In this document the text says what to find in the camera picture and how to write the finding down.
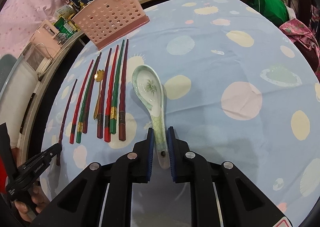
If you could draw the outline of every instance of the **red chopstick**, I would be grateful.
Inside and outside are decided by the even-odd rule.
[[[109,69],[109,62],[111,56],[112,48],[109,50],[108,59],[106,62],[106,67],[104,68],[104,74],[102,79],[101,85],[101,92],[100,92],[100,100],[99,100],[99,109],[97,115],[97,138],[103,138],[103,108],[104,108],[104,96],[106,95],[106,84],[107,84],[107,75]]]
[[[93,63],[93,60],[91,61],[90,65],[89,65],[89,68],[87,70],[87,74],[85,75],[85,77],[83,79],[81,90],[80,90],[80,93],[79,93],[79,96],[78,96],[78,101],[77,101],[77,105],[76,105],[76,109],[75,109],[75,114],[73,115],[73,120],[72,120],[70,141],[69,141],[70,144],[73,144],[74,141],[75,141],[75,132],[76,132],[76,127],[77,127],[77,118],[78,118],[78,113],[79,113],[79,108],[80,108],[80,102],[81,102],[81,99],[82,99],[82,94],[83,94],[83,91],[84,91],[85,83],[87,82],[87,79],[88,79],[88,76],[89,76],[89,72],[90,72],[91,67],[92,67],[92,63]]]
[[[120,86],[120,104],[119,104],[119,140],[125,141],[125,88],[126,88],[126,77],[127,77],[127,56],[128,56],[128,45],[129,39],[127,39],[123,65],[122,65],[122,74],[121,74],[121,86]]]
[[[94,69],[93,76],[92,76],[92,78],[90,78],[90,82],[89,82],[90,87],[89,87],[88,96],[87,96],[85,106],[84,106],[84,120],[83,120],[83,125],[82,125],[82,133],[84,133],[84,134],[86,134],[88,132],[88,119],[89,119],[89,110],[90,110],[92,90],[93,90],[93,85],[94,85],[94,76],[97,73],[100,58],[101,58],[101,52],[100,52],[99,56],[96,58],[96,62],[94,63],[94,66],[93,66],[93,69]]]
[[[111,135],[110,135],[110,112],[111,112],[111,101],[112,101],[112,89],[113,89],[113,80],[115,77],[115,70],[116,70],[116,62],[118,56],[119,45],[116,47],[115,56],[113,58],[112,69],[109,78],[109,88],[108,88],[108,98],[107,98],[107,106],[106,106],[106,115],[104,120],[104,141],[110,142]]]
[[[63,114],[63,118],[62,118],[62,123],[61,123],[61,128],[60,128],[60,135],[59,135],[59,140],[58,140],[58,143],[59,143],[59,144],[62,144],[64,125],[65,125],[65,123],[66,123],[66,118],[67,118],[67,113],[68,113],[69,105],[70,105],[71,98],[72,98],[72,94],[73,94],[73,91],[75,90],[77,81],[78,81],[78,79],[76,79],[76,80],[75,80],[75,83],[73,84],[73,87],[72,87],[72,90],[71,90],[71,92],[70,92],[70,95],[69,95],[69,98],[68,98],[68,102],[67,102],[67,105],[66,105],[66,109],[64,110],[64,114]],[[60,165],[60,153],[57,154],[57,162],[56,162],[56,163],[57,163],[58,166]]]

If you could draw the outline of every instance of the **palm tree design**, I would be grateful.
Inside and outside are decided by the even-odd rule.
[[[152,92],[152,94],[154,95],[155,92],[157,91],[157,87],[156,85],[154,85],[153,80],[147,80],[147,86],[146,86],[146,92]]]

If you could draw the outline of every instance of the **warning label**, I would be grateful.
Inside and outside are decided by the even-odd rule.
[[[276,225],[274,225],[273,227],[292,227],[288,218],[287,217],[283,217]]]

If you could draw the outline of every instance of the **ceramic spoon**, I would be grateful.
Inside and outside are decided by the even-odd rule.
[[[140,65],[132,74],[132,86],[150,113],[158,160],[160,166],[167,169],[170,167],[170,160],[165,137],[164,94],[160,79],[151,67]]]

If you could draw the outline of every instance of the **gold spoon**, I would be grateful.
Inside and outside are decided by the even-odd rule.
[[[93,119],[96,119],[99,112],[99,102],[100,102],[100,93],[101,93],[101,81],[103,79],[104,70],[98,70],[97,73],[94,76],[94,79],[96,82],[99,83],[99,93],[98,93],[98,99],[96,103],[96,108],[94,109]]]

